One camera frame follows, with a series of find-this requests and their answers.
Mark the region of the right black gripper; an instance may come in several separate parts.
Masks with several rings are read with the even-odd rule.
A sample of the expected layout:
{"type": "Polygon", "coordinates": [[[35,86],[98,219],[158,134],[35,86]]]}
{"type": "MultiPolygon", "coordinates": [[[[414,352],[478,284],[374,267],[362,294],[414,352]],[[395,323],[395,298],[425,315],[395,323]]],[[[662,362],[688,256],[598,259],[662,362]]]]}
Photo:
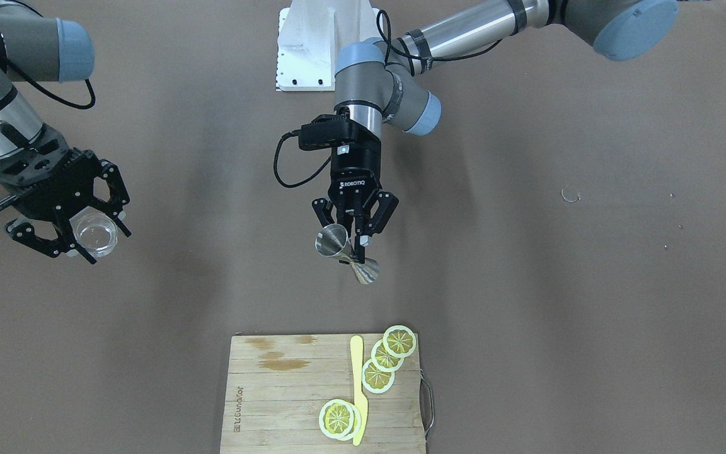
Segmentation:
{"type": "Polygon", "coordinates": [[[5,226],[5,231],[12,240],[50,258],[77,253],[95,264],[97,259],[77,241],[70,218],[90,206],[110,218],[124,236],[132,236],[121,218],[129,202],[118,166],[107,159],[99,160],[92,151],[76,150],[57,173],[35,184],[31,192],[18,196],[14,207],[27,218],[14,219],[5,226]],[[93,195],[95,178],[103,179],[107,185],[108,199],[93,195]],[[57,238],[38,236],[33,219],[50,222],[57,238]]]}

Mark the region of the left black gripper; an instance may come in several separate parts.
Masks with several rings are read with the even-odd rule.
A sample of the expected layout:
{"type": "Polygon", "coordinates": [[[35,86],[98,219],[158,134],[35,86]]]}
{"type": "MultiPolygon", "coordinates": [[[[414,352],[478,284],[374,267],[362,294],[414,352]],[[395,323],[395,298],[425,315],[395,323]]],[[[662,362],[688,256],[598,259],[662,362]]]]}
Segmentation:
{"type": "Polygon", "coordinates": [[[311,203],[321,226],[343,225],[351,238],[358,235],[358,245],[368,247],[372,236],[385,230],[400,203],[393,193],[380,192],[380,177],[380,141],[362,140],[334,147],[329,194],[311,203]],[[363,209],[361,216],[359,206],[363,209]]]}

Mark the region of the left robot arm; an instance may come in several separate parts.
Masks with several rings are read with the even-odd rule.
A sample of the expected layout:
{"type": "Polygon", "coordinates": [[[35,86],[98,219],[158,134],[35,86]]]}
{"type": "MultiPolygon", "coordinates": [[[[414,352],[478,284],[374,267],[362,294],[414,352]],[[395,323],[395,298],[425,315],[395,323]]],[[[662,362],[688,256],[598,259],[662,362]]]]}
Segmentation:
{"type": "Polygon", "coordinates": [[[612,61],[645,54],[668,34],[675,1],[484,1],[398,38],[383,32],[348,44],[335,63],[335,106],[299,130],[302,150],[330,149],[328,196],[314,201],[322,225],[341,229],[352,258],[364,260],[398,199],[381,187],[381,127],[421,137],[441,119],[441,102],[416,77],[447,61],[486,54],[527,28],[560,24],[612,61]]]}

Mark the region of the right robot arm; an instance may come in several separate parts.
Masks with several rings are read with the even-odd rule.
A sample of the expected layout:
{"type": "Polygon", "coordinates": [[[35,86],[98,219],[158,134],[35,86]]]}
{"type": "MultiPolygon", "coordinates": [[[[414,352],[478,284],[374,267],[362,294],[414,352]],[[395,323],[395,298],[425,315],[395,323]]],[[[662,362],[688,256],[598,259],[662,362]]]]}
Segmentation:
{"type": "Polygon", "coordinates": [[[18,218],[8,236],[49,257],[107,255],[118,234],[130,235],[130,197],[118,166],[70,146],[18,91],[25,81],[65,106],[95,105],[92,39],[81,24],[51,18],[23,1],[0,1],[0,212],[18,218]]]}

